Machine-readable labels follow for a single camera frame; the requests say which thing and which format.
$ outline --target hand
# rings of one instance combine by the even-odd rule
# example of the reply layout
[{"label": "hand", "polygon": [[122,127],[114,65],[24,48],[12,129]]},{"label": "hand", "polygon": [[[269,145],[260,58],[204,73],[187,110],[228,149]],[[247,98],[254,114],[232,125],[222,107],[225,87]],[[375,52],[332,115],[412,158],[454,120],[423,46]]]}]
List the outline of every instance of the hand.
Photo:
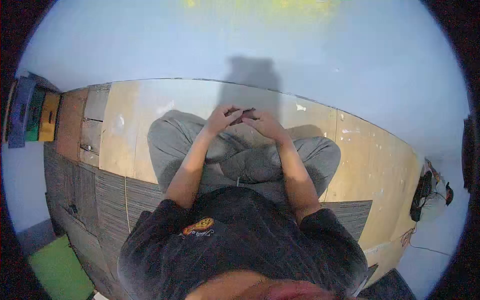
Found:
[{"label": "hand", "polygon": [[[236,110],[228,117],[225,117],[225,114],[228,111]],[[221,105],[218,106],[208,118],[207,124],[204,127],[204,130],[212,136],[216,136],[222,130],[224,130],[230,123],[240,118],[243,113],[243,109],[235,105]]]},{"label": "hand", "polygon": [[242,121],[255,128],[264,137],[271,138],[278,143],[290,140],[288,132],[270,113],[255,110],[253,117],[256,120],[243,118]]}]

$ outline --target man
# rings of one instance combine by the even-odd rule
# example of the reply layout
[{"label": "man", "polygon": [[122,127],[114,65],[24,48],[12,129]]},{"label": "man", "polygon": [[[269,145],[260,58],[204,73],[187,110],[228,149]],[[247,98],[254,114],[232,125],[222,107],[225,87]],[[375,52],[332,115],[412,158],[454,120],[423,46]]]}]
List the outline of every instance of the man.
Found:
[{"label": "man", "polygon": [[275,143],[248,148],[224,131],[242,113],[221,106],[205,124],[170,111],[152,124],[150,156],[166,194],[120,253],[120,281],[133,299],[335,299],[364,281],[363,251],[318,202],[338,146],[293,141],[254,110],[241,120]]}]

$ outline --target forearm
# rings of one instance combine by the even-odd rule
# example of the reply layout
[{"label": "forearm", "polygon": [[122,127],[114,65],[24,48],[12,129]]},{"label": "forearm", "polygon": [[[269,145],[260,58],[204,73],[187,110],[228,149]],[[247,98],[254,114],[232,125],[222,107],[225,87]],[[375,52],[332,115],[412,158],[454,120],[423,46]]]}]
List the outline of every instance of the forearm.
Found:
[{"label": "forearm", "polygon": [[213,135],[201,130],[167,189],[166,199],[183,208],[191,208],[198,192],[205,156]]},{"label": "forearm", "polygon": [[288,202],[299,224],[320,209],[317,192],[290,137],[277,142]]}]

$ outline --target black t-shirt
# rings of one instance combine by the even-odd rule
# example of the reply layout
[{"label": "black t-shirt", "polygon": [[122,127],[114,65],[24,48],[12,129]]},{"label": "black t-shirt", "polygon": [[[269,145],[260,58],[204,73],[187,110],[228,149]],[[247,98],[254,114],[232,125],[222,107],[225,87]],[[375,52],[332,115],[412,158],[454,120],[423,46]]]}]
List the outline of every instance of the black t-shirt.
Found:
[{"label": "black t-shirt", "polygon": [[184,299],[232,270],[350,293],[367,266],[332,211],[319,210],[297,226],[271,201],[240,187],[205,194],[191,210],[164,200],[153,213],[143,212],[118,263],[121,283],[133,299]]}]

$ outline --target gray sweatpants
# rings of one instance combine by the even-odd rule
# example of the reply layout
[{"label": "gray sweatpants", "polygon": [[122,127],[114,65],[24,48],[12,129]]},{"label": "gray sweatpants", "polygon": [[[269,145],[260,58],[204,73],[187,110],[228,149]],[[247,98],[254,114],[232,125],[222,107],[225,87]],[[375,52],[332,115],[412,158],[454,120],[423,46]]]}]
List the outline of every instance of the gray sweatpants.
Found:
[{"label": "gray sweatpants", "polygon": [[[167,190],[205,124],[206,120],[198,116],[171,110],[150,126],[148,147],[162,192]],[[295,139],[293,143],[320,196],[338,167],[340,149],[332,140],[320,136]],[[277,204],[286,203],[282,166],[275,144],[256,148],[250,145],[251,142],[235,131],[220,133],[208,147],[199,192],[239,185]]]}]

